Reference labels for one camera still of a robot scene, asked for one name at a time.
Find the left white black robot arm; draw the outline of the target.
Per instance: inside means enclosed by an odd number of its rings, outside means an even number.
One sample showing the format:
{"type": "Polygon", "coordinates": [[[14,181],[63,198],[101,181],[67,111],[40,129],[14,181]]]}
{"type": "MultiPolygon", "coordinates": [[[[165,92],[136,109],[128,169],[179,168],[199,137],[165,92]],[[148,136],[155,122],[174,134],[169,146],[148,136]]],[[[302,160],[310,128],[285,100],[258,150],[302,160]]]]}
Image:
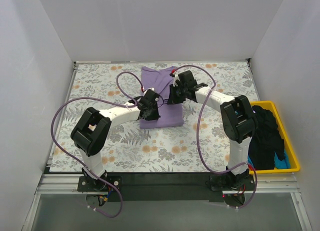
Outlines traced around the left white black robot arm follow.
{"type": "Polygon", "coordinates": [[[101,110],[89,107],[80,117],[70,137],[75,146],[81,150],[84,175],[90,177],[89,185],[95,191],[103,190],[107,184],[104,177],[107,171],[102,164],[101,150],[110,129],[140,119],[158,120],[160,118],[158,111],[160,97],[151,88],[147,89],[142,97],[120,106],[101,110]]]}

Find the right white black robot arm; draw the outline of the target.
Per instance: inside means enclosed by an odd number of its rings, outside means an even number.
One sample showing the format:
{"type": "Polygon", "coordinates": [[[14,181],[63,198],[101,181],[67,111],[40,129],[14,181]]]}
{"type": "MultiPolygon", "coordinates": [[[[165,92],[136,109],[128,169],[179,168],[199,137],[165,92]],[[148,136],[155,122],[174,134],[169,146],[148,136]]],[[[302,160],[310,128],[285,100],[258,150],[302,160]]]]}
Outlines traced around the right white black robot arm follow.
{"type": "Polygon", "coordinates": [[[227,186],[237,190],[245,183],[244,176],[249,174],[249,146],[254,136],[258,121],[250,101],[244,95],[238,97],[215,91],[205,83],[198,83],[190,70],[176,74],[171,71],[173,83],[169,86],[168,105],[181,104],[186,100],[202,104],[196,129],[196,145],[200,161],[204,167],[215,175],[228,175],[227,186]],[[214,171],[207,166],[201,152],[199,128],[205,107],[221,114],[225,135],[229,138],[229,161],[225,171],[214,171]]]}

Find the purple t shirt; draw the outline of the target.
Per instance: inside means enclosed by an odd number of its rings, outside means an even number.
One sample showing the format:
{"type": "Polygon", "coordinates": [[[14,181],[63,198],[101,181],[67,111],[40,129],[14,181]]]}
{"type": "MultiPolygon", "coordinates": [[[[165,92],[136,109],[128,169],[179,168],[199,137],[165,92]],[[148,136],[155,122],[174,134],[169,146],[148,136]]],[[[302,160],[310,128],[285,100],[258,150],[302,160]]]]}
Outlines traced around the purple t shirt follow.
{"type": "Polygon", "coordinates": [[[142,119],[139,125],[141,129],[180,127],[184,124],[182,104],[167,104],[170,85],[173,83],[170,73],[174,69],[176,69],[175,66],[160,70],[146,66],[141,68],[141,81],[144,88],[154,88],[155,92],[160,95],[157,102],[160,118],[152,121],[142,119]]]}

